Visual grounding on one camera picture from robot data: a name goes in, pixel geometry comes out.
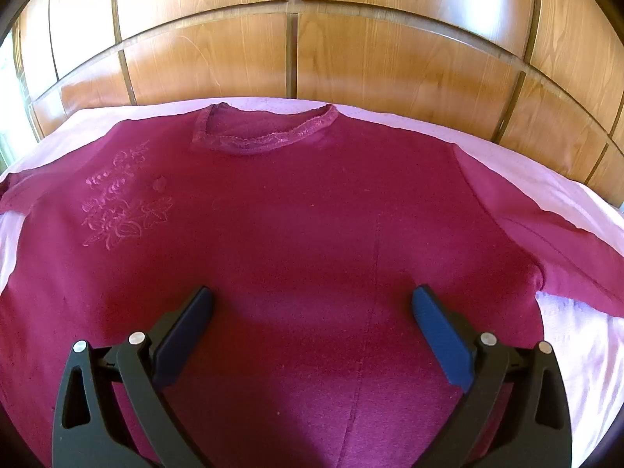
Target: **blue gripper pad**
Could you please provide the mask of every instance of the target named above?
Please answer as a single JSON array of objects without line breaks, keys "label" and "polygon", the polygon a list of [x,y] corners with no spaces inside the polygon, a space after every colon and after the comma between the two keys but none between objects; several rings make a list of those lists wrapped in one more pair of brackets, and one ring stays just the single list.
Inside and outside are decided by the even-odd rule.
[{"label": "blue gripper pad", "polygon": [[414,290],[412,313],[449,383],[468,392],[474,380],[475,347],[471,349],[461,338],[428,286]]}]

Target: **embroidered floral design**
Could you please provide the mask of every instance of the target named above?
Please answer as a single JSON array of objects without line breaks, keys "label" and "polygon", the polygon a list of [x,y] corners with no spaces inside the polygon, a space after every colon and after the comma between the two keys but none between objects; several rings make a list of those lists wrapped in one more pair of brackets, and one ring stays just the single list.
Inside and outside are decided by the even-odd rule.
[{"label": "embroidered floral design", "polygon": [[[82,224],[95,233],[83,242],[83,246],[103,239],[106,249],[111,250],[122,239],[141,237],[144,230],[167,221],[167,211],[173,205],[171,197],[153,201],[127,201],[122,198],[124,186],[129,184],[145,161],[146,145],[147,142],[136,149],[118,152],[112,167],[85,180],[96,194],[82,203],[82,210],[86,213]],[[158,190],[162,193],[164,178],[160,179],[163,186]]]}]

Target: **maroon sweater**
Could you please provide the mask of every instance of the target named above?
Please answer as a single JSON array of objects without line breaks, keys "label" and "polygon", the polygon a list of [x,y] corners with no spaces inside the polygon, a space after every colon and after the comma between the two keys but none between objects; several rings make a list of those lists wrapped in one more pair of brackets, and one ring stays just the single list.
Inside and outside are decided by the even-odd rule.
[{"label": "maroon sweater", "polygon": [[421,283],[516,346],[543,336],[538,290],[624,314],[612,248],[457,146],[332,106],[123,121],[0,188],[27,213],[0,401],[48,465],[72,344],[148,330],[198,284],[214,317],[166,397],[219,468],[410,466],[460,395],[411,316]]}]

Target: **embroidery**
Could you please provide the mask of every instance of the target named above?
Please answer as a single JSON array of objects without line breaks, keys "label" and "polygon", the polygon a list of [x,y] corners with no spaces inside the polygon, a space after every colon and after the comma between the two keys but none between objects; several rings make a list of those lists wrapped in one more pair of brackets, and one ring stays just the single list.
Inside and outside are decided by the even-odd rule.
[{"label": "embroidery", "polygon": [[288,146],[330,126],[340,114],[335,106],[327,104],[323,106],[324,112],[322,114],[311,117],[290,130],[276,131],[258,137],[238,137],[236,135],[214,135],[209,132],[208,118],[220,107],[221,104],[209,105],[202,111],[193,132],[192,142],[194,145],[230,154],[258,154]]},{"label": "embroidery", "polygon": [[[132,200],[122,197],[124,186],[136,175],[145,161],[147,143],[130,151],[118,152],[112,166],[86,179],[86,184],[96,194],[82,203],[87,214],[82,225],[87,225],[95,233],[88,237],[83,246],[104,240],[107,250],[111,250],[125,238],[138,238],[146,229],[167,221],[167,211],[171,209],[171,197],[160,197],[153,201]],[[163,193],[164,178],[154,181],[153,190]]]}]

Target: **fabric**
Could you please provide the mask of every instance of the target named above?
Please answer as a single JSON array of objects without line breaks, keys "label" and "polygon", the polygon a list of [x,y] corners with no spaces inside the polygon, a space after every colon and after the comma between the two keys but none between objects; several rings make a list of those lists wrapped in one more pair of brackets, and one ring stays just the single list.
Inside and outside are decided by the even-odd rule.
[{"label": "fabric", "polygon": [[[56,393],[45,383],[60,380],[73,341],[117,343],[198,283],[215,291],[215,317],[167,397],[200,447],[217,466],[345,467],[408,466],[458,398],[411,318],[416,284],[532,346],[544,283],[569,294],[562,273],[601,279],[541,253],[585,237],[559,218],[565,230],[544,232],[545,246],[524,250],[507,228],[514,241],[501,198],[522,199],[525,220],[550,219],[455,146],[336,115],[239,156],[214,150],[214,129],[236,121],[229,137],[245,138],[258,115],[208,111],[118,124],[33,172],[49,182],[34,187],[42,195],[24,188],[28,202],[10,192],[30,176],[9,180],[0,208],[6,196],[29,215],[1,298],[3,402],[43,459]],[[301,124],[261,116],[252,139]],[[484,181],[485,195],[470,187]],[[489,182],[514,193],[489,198]],[[614,250],[596,249],[588,259],[621,272]],[[620,292],[604,283],[580,299],[621,314]]]},{"label": "fabric", "polygon": [[[224,100],[246,110],[266,109],[277,113],[294,113],[322,105],[300,99],[229,98],[81,110],[9,169],[18,172],[50,163],[105,135],[113,124],[127,118],[185,113]],[[525,156],[453,129],[351,106],[337,107],[342,114],[351,117],[457,143],[470,156],[516,185],[542,209],[562,215],[575,226],[591,231],[620,254],[623,253],[623,218],[584,185],[570,181]],[[23,215],[15,212],[0,216],[0,289],[4,289],[15,267],[23,219]],[[624,364],[624,319],[602,314],[569,298],[542,292],[536,298],[542,313],[545,338],[555,347],[564,378],[572,416],[572,466],[575,468],[600,441],[624,402],[622,372],[619,371]]]}]

